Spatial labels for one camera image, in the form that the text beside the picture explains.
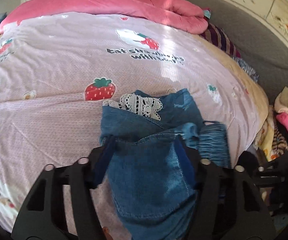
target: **blue denim garment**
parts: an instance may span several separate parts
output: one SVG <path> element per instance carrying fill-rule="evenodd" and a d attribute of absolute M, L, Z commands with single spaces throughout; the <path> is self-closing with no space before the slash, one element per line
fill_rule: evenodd
<path fill-rule="evenodd" d="M 134 240 L 183 236 L 195 204 L 196 193 L 183 176 L 173 142 L 180 134 L 197 149 L 202 116 L 187 89 L 160 100 L 160 121 L 103 106 L 100 141 L 118 137 L 108 179 L 119 218 Z"/>

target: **pink blanket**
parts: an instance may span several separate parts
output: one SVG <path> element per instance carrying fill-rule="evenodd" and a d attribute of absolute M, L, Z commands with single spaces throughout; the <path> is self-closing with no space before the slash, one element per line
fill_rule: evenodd
<path fill-rule="evenodd" d="M 30 0 L 12 11 L 0 25 L 67 12 L 123 14 L 141 17 L 192 34 L 207 29 L 203 10 L 185 0 Z"/>

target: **strawberry print bed sheet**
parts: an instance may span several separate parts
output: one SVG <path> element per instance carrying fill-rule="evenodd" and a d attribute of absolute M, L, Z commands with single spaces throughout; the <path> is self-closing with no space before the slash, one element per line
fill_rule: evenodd
<path fill-rule="evenodd" d="M 204 120 L 226 124 L 234 166 L 257 133 L 256 107 L 243 84 L 189 33 L 142 18 L 77 12 L 5 25 L 0 38 L 0 224 L 12 230 L 46 164 L 71 165 L 99 146 L 103 100 L 117 101 L 136 89 L 160 96 L 183 88 Z M 114 212 L 108 183 L 92 196 L 113 239 L 131 239 Z M 68 198 L 66 190 L 68 227 L 74 233 Z"/>

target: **gray fabric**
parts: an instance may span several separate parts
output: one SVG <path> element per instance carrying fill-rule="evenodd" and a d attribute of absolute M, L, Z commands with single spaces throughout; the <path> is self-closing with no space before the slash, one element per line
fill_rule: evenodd
<path fill-rule="evenodd" d="M 210 22 L 222 28 L 242 58 L 259 74 L 258 84 L 270 103 L 288 87 L 288 48 L 262 23 L 247 12 L 223 0 L 187 0 L 209 7 Z"/>

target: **pile of clothes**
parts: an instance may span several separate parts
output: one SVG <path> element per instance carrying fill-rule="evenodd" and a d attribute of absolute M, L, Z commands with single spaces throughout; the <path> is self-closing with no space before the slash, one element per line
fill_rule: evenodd
<path fill-rule="evenodd" d="M 254 148 L 262 150 L 268 162 L 288 153 L 288 88 L 277 96 L 274 106 L 254 142 Z"/>

